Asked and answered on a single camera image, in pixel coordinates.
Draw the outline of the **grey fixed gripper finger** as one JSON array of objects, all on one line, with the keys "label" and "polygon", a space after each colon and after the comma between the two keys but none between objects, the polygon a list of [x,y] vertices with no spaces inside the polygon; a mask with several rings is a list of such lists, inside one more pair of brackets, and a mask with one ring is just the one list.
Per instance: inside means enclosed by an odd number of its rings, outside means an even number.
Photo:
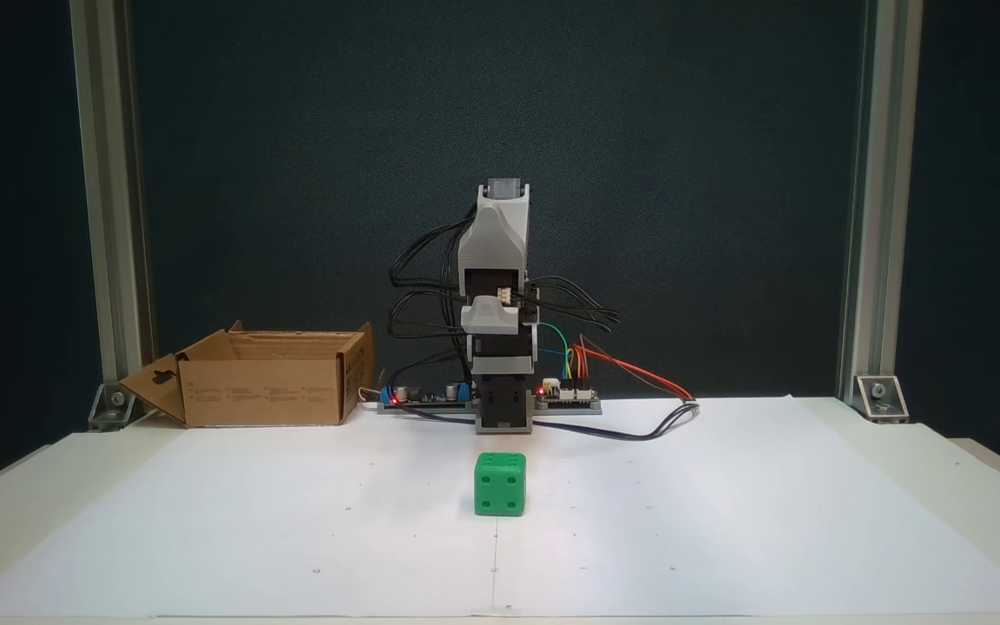
[{"label": "grey fixed gripper finger", "polygon": [[462,307],[462,329],[468,335],[517,335],[521,324],[519,307],[510,307],[497,296],[476,296]]}]

